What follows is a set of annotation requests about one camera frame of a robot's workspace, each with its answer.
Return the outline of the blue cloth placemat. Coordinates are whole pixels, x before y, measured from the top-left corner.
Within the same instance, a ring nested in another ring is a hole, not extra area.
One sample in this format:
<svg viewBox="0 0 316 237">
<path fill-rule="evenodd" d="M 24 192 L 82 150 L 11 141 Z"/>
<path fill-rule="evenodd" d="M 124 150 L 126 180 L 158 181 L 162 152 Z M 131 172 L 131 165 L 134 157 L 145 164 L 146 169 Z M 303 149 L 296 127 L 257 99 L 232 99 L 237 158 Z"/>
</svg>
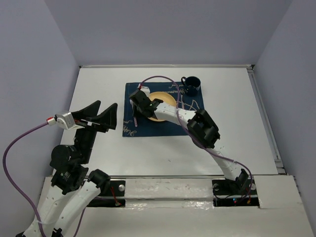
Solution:
<svg viewBox="0 0 316 237">
<path fill-rule="evenodd" d="M 167 121 L 152 121 L 142 115 L 137 117 L 138 127 L 135 127 L 129 96 L 137 89 L 137 86 L 137 82 L 125 84 L 122 136 L 128 138 L 185 136 L 185 132 L 179 125 Z M 147 86 L 150 92 L 166 92 L 173 96 L 174 99 L 177 99 L 177 89 L 171 82 L 146 82 L 144 86 Z M 201 88 L 197 96 L 190 97 L 185 95 L 185 110 L 196 111 L 199 109 L 204 109 Z"/>
</svg>

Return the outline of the dark blue mug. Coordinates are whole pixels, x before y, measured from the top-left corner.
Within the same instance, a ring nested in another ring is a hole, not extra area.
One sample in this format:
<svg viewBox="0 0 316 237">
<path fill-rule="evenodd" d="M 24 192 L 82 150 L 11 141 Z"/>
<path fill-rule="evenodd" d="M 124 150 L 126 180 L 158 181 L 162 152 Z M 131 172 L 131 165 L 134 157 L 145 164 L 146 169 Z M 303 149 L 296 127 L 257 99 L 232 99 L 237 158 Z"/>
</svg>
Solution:
<svg viewBox="0 0 316 237">
<path fill-rule="evenodd" d="M 198 91 L 201 86 L 201 81 L 199 78 L 190 76 L 190 77 L 182 77 L 181 83 L 184 87 L 183 91 L 187 96 L 194 97 L 197 96 Z"/>
</svg>

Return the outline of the knife with pink handle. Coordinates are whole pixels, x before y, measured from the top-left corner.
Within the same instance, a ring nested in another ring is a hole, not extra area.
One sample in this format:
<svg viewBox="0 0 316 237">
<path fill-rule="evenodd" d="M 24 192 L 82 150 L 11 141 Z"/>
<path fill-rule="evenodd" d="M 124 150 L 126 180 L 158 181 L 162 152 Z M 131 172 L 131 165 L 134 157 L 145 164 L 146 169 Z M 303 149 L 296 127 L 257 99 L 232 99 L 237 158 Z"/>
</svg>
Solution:
<svg viewBox="0 0 316 237">
<path fill-rule="evenodd" d="M 183 89 L 180 90 L 181 92 L 181 104 L 182 104 L 182 109 L 185 109 L 185 92 Z"/>
</svg>

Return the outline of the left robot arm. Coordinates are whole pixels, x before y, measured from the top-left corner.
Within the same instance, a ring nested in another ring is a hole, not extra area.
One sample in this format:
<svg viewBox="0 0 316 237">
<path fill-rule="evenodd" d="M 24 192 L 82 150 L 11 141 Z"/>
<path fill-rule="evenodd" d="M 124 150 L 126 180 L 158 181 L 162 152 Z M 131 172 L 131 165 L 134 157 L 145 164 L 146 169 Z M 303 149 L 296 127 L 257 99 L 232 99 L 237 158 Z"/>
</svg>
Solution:
<svg viewBox="0 0 316 237">
<path fill-rule="evenodd" d="M 63 237 L 75 219 L 98 195 L 110 187 L 110 176 L 96 169 L 88 171 L 92 148 L 98 132 L 117 126 L 117 108 L 113 103 L 99 113 L 99 100 L 76 112 L 62 112 L 47 119 L 47 124 L 75 130 L 74 144 L 58 145 L 51 153 L 50 166 L 55 169 L 44 202 L 32 224 L 21 237 Z"/>
</svg>

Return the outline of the fork with pink handle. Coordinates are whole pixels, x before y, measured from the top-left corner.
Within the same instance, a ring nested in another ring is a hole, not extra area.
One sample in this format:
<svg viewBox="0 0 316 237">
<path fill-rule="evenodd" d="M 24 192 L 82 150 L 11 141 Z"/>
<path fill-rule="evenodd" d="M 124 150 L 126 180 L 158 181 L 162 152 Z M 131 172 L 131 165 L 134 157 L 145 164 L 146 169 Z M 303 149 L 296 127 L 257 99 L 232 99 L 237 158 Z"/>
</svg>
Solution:
<svg viewBox="0 0 316 237">
<path fill-rule="evenodd" d="M 134 125 L 135 125 L 135 127 L 138 127 L 138 124 L 137 124 L 137 117 L 136 117 L 136 112 L 135 112 L 135 105 L 134 105 L 134 104 L 132 105 L 132 111 L 133 111 Z"/>
</svg>

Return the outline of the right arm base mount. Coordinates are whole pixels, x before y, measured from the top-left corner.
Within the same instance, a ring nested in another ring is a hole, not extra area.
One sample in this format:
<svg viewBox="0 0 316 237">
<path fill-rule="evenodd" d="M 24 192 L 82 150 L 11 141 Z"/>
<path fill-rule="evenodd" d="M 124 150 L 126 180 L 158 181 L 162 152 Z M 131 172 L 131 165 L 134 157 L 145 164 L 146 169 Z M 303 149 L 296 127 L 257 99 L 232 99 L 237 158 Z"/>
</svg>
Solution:
<svg viewBox="0 0 316 237">
<path fill-rule="evenodd" d="M 256 206 L 259 207 L 259 199 L 255 181 L 252 181 L 251 191 L 249 192 L 250 179 L 247 180 L 244 189 L 232 190 L 226 179 L 212 180 L 213 206 L 214 207 L 238 207 Z"/>
</svg>

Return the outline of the yellow plate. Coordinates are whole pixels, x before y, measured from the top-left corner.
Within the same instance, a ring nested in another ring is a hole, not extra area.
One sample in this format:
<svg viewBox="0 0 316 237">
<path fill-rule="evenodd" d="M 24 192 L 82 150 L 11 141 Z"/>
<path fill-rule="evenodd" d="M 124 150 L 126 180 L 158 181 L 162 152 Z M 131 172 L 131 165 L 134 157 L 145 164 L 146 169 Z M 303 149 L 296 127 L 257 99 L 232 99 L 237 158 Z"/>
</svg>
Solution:
<svg viewBox="0 0 316 237">
<path fill-rule="evenodd" d="M 179 124 L 176 118 L 176 100 L 173 96 L 166 92 L 152 92 L 149 95 L 149 99 L 154 101 L 155 99 L 162 100 L 155 110 L 155 115 L 149 118 L 152 121 L 168 121 L 174 124 Z"/>
</svg>

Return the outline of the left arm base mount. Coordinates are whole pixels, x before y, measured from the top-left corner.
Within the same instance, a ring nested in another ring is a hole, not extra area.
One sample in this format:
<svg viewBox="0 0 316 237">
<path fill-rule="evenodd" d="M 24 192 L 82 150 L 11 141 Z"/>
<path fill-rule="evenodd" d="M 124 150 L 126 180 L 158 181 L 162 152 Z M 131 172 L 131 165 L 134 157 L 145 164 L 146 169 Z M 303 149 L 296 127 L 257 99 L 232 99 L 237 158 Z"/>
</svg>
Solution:
<svg viewBox="0 0 316 237">
<path fill-rule="evenodd" d="M 95 197 L 87 207 L 124 207 L 125 206 L 125 180 L 112 180 L 106 191 Z"/>
</svg>

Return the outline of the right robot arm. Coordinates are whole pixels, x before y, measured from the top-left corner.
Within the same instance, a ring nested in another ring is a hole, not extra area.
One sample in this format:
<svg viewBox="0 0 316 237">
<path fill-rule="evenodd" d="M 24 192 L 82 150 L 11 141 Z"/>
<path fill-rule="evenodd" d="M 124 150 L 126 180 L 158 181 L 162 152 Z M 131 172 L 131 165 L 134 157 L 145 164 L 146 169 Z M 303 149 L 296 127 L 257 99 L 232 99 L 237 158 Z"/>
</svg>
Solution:
<svg viewBox="0 0 316 237">
<path fill-rule="evenodd" d="M 197 147 L 213 157 L 221 168 L 231 193 L 238 194 L 251 190 L 253 176 L 249 168 L 214 151 L 215 143 L 220 139 L 219 128 L 206 110 L 189 111 L 169 105 L 160 99 L 152 101 L 140 89 L 134 91 L 129 99 L 133 108 L 144 117 L 181 126 Z"/>
</svg>

